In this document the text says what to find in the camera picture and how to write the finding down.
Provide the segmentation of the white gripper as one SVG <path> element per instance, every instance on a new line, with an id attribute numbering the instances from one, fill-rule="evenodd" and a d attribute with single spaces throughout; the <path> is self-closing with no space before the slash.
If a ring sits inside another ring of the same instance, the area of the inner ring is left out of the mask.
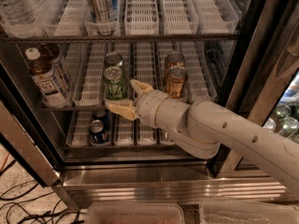
<path id="1" fill-rule="evenodd" d="M 124 99 L 119 101 L 105 100 L 106 108 L 125 119 L 133 121 L 139 118 L 140 122 L 151 128 L 157 129 L 155 117 L 159 106 L 169 98 L 165 92 L 154 90 L 150 84 L 131 79 L 130 84 L 140 97 L 136 103 L 136 109 L 132 100 Z"/>

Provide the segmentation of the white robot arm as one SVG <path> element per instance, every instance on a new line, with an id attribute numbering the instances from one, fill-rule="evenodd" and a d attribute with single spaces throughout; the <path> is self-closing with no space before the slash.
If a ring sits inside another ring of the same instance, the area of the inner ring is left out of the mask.
<path id="1" fill-rule="evenodd" d="M 188 105 L 136 79 L 138 99 L 105 100 L 106 108 L 169 133 L 183 150 L 210 159 L 220 145 L 236 151 L 289 190 L 299 193 L 299 145 L 207 99 Z"/>

